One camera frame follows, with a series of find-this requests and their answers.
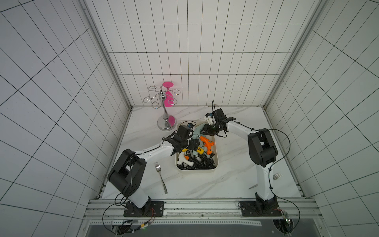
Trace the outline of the small mint glue gun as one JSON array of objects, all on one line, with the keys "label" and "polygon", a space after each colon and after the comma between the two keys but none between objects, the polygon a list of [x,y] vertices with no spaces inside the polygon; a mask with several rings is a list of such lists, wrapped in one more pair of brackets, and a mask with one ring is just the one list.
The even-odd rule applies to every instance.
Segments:
[{"label": "small mint glue gun", "polygon": [[194,130],[193,135],[192,135],[191,138],[192,139],[198,139],[198,138],[200,138],[200,136],[201,136],[200,132],[202,131],[202,129],[203,129],[204,126],[205,126],[205,123],[202,123],[202,124],[198,125],[195,128],[195,130]]}]

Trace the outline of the cream plastic storage box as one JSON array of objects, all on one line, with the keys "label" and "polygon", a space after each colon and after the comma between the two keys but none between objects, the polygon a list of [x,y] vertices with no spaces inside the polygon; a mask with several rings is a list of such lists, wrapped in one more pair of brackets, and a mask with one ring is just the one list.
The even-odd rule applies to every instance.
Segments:
[{"label": "cream plastic storage box", "polygon": [[[202,123],[205,123],[207,124],[206,122],[204,121],[192,121],[192,120],[187,120],[187,121],[183,121],[181,122],[181,125],[184,125],[184,126],[187,126],[187,124],[191,122],[194,124],[194,128],[192,129],[192,135],[193,135],[193,132],[195,130],[195,128],[202,124]],[[199,141],[200,141],[200,148],[202,148],[204,150],[204,153],[202,155],[200,154],[193,154],[192,152],[185,152],[184,155],[186,156],[186,159],[188,159],[190,162],[194,162],[194,165],[193,167],[190,167],[186,164],[183,164],[183,165],[177,165],[177,161],[178,161],[178,155],[180,153],[183,153],[182,151],[180,151],[179,153],[176,154],[176,161],[175,161],[175,165],[176,167],[183,171],[183,172],[211,172],[213,171],[214,169],[216,169],[216,167],[218,166],[218,157],[217,157],[217,151],[216,151],[216,141],[215,141],[215,138],[213,136],[208,136],[208,135],[201,135],[201,136],[204,136],[206,138],[208,138],[209,140],[213,141],[214,142],[214,146],[212,146],[212,154],[211,155],[207,155],[207,148],[205,147],[204,143],[200,140],[199,138]]]}]

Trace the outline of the yellow glue gun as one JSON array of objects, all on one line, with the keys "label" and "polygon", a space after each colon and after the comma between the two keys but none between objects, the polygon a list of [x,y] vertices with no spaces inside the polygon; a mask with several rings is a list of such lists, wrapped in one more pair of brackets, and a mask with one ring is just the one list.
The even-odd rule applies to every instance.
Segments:
[{"label": "yellow glue gun", "polygon": [[200,155],[202,155],[204,153],[204,150],[202,148],[198,147],[197,150],[183,149],[182,152],[183,153],[185,153],[185,152],[192,152],[193,154],[200,154]]}]

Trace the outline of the white glue gun orange trigger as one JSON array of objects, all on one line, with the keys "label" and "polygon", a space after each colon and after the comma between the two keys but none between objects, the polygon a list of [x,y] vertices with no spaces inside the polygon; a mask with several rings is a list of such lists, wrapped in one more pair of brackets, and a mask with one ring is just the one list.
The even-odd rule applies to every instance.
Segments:
[{"label": "white glue gun orange trigger", "polygon": [[188,159],[186,159],[186,156],[184,155],[184,153],[180,153],[178,155],[177,165],[183,165],[183,164],[193,167],[194,162],[190,162]]}]

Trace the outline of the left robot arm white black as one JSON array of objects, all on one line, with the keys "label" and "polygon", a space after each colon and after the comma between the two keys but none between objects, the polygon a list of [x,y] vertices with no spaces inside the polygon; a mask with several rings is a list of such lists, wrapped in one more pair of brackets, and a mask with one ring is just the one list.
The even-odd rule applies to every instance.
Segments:
[{"label": "left robot arm white black", "polygon": [[140,188],[148,162],[173,156],[183,149],[197,150],[199,141],[192,139],[194,121],[162,139],[162,142],[140,152],[124,150],[108,174],[108,181],[139,209],[149,208],[151,198]]}]

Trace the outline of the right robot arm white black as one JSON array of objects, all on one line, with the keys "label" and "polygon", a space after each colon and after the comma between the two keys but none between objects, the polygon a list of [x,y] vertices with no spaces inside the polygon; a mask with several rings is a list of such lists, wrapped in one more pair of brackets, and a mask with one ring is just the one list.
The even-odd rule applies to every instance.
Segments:
[{"label": "right robot arm white black", "polygon": [[271,181],[273,179],[272,166],[276,162],[278,150],[270,131],[266,128],[253,129],[229,117],[224,121],[206,124],[201,134],[214,136],[220,131],[233,133],[248,143],[249,156],[257,166],[258,189],[256,191],[257,209],[263,211],[277,206],[277,196],[273,192]]}]

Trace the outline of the chrome cup holder stand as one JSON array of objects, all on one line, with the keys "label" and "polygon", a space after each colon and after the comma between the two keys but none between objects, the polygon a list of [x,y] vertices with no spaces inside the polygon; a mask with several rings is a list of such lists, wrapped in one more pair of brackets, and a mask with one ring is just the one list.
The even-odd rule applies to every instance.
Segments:
[{"label": "chrome cup holder stand", "polygon": [[[174,89],[173,87],[170,88],[169,91],[173,94],[173,97],[175,95],[180,95],[181,94],[180,90]],[[150,86],[150,87],[148,87],[148,92],[154,92],[155,95],[154,96],[147,96],[147,97],[145,97],[143,99],[143,102],[144,103],[150,103],[151,102],[152,107],[155,108],[155,109],[159,109],[159,108],[163,108],[164,109],[164,106],[163,106],[163,101],[165,99],[165,94],[164,94],[165,89],[164,89],[164,87],[162,85],[160,87]],[[177,99],[175,97],[174,97],[174,100],[175,100],[174,105],[176,105],[177,104]],[[174,128],[174,126],[176,125],[176,119],[175,119],[175,125],[172,128],[167,128],[163,116],[164,116],[164,110],[163,110],[163,115],[158,118],[158,121],[157,121],[158,128],[160,130],[162,130],[162,131],[170,131],[170,130],[172,130]]]}]

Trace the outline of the silver fork left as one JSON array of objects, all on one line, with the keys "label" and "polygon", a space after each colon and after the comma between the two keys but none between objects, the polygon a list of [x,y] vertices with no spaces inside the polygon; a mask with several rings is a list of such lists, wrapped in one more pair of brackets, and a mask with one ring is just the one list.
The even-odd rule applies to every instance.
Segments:
[{"label": "silver fork left", "polygon": [[156,168],[156,171],[158,172],[159,176],[160,176],[160,179],[161,179],[161,182],[162,182],[162,186],[163,186],[163,189],[164,189],[164,193],[165,194],[168,194],[168,190],[167,190],[167,187],[166,187],[166,184],[163,180],[163,177],[161,175],[161,166],[158,162],[155,163],[155,168]]}]

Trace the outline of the silver fork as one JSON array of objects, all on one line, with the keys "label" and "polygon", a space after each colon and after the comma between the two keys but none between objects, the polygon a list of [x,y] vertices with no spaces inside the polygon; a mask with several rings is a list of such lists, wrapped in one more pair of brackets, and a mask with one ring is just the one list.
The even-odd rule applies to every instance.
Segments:
[{"label": "silver fork", "polygon": [[[283,176],[282,173],[275,173],[275,174],[272,176],[272,178],[273,178],[273,180],[278,180],[278,179],[280,179],[282,176]],[[248,188],[248,189],[251,190],[251,189],[253,189],[253,188],[256,188],[256,187],[258,187],[259,184],[262,183],[262,182],[264,182],[264,179],[258,177],[258,182],[257,182],[257,184],[251,186],[251,187]]]},{"label": "silver fork", "polygon": [[160,179],[161,179],[161,182],[162,182],[162,186],[163,186],[163,189],[164,189],[164,193],[165,194],[168,194],[168,190],[167,190],[167,187],[166,187],[166,184],[163,180],[163,177],[161,175],[161,166],[158,162],[155,163],[155,168],[156,168],[156,171],[158,172],[159,176],[160,176]]}]

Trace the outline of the pink wine glass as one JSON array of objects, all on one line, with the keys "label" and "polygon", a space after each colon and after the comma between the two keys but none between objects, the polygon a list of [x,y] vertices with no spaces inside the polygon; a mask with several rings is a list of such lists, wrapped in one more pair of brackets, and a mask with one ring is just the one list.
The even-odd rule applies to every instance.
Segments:
[{"label": "pink wine glass", "polygon": [[173,94],[169,91],[169,89],[173,87],[173,83],[172,82],[164,82],[162,84],[162,86],[165,89],[165,92],[164,92],[165,99],[163,101],[163,106],[164,106],[164,116],[163,116],[163,118],[165,120],[166,127],[167,128],[172,128],[175,125],[175,118],[173,116],[171,116],[171,115],[168,114],[166,108],[174,106],[175,100],[174,100]]}]

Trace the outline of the silver fork right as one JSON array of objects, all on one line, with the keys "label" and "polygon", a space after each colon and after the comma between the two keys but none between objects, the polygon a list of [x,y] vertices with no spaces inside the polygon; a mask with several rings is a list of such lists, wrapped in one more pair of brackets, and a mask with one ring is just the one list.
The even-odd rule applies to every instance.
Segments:
[{"label": "silver fork right", "polygon": [[[278,179],[280,179],[282,176],[283,176],[282,173],[275,173],[275,174],[272,176],[272,178],[273,178],[273,180],[278,180]],[[257,184],[251,186],[251,187],[248,188],[248,189],[251,190],[251,189],[253,189],[253,188],[256,188],[256,187],[258,187],[259,184],[262,183],[262,182],[264,182],[264,179],[258,177],[258,182],[257,182]]]}]

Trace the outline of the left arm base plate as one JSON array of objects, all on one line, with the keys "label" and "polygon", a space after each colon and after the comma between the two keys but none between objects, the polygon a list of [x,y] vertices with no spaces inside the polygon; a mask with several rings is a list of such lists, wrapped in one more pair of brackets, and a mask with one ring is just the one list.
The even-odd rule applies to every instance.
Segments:
[{"label": "left arm base plate", "polygon": [[149,200],[143,207],[138,208],[135,204],[128,201],[124,208],[124,217],[162,217],[164,211],[163,201]]}]

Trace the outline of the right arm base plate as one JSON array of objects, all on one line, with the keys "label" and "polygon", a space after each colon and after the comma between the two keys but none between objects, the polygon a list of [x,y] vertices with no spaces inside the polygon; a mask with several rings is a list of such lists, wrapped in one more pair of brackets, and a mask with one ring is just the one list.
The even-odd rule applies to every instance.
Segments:
[{"label": "right arm base plate", "polygon": [[282,212],[275,208],[263,209],[256,201],[239,201],[238,207],[243,217],[281,217]]}]

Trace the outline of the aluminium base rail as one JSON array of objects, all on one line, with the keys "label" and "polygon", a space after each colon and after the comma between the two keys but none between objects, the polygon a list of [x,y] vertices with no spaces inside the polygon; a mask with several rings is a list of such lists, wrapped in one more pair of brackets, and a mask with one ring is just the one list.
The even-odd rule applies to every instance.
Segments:
[{"label": "aluminium base rail", "polygon": [[91,200],[84,214],[90,224],[121,224],[131,221],[140,225],[148,220],[158,224],[244,224],[260,226],[260,220],[284,219],[294,222],[321,219],[321,211],[313,199],[288,198],[279,200],[278,207],[268,214],[254,214],[247,199],[164,199],[156,207],[155,215],[124,217],[123,206],[115,206],[110,199]]}]

